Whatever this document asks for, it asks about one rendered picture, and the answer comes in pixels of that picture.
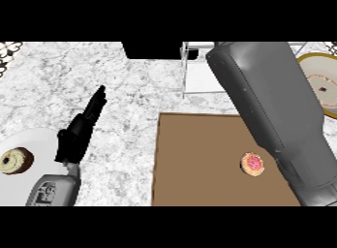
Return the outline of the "gold rimmed grey plate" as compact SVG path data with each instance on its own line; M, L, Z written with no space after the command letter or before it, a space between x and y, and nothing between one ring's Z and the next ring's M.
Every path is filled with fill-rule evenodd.
M337 119L337 57L311 52L297 58L324 114Z

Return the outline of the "pink sliced fruit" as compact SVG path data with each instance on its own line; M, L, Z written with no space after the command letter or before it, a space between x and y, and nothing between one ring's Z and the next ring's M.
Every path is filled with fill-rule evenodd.
M324 108L337 108L337 83L322 75L309 75L308 81Z

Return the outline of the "red and orange bell pepper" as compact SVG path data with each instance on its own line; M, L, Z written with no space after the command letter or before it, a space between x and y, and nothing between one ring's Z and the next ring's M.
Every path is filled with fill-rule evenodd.
M261 156L249 152L243 155L240 160L240 169L252 176L261 176L265 172L265 163Z

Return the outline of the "chocolate cupcake with cream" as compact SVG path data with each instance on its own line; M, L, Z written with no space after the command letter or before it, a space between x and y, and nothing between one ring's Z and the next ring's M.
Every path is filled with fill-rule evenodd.
M34 155L23 148L10 149L0 158L0 171L4 174L23 173L34 163Z

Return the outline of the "black appliance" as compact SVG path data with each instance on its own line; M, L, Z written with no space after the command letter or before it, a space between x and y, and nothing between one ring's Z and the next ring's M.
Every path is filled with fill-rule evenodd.
M182 58L182 42L122 42L128 59L180 60Z

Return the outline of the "white plate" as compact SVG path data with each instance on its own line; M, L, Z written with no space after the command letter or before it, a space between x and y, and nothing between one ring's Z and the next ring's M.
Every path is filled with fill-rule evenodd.
M0 142L0 158L17 147L34 155L34 162L23 173L4 174L0 171L0 206L25 206L31 189L44 174L66 174L68 168L54 161L59 139L57 132L34 128L17 132Z

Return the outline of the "brown flat tray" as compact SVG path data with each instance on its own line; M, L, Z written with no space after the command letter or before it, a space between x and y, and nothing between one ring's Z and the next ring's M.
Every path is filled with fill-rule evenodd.
M264 160L261 176L240 169L241 157L249 152ZM272 157L256 145L240 116L160 115L152 204L299 204Z

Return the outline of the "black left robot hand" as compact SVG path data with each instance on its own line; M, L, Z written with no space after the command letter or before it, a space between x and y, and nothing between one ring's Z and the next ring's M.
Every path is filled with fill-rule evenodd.
M79 163L87 151L94 125L106 103L106 87L100 86L90 99L84 112L75 116L69 127L59 131L56 162Z

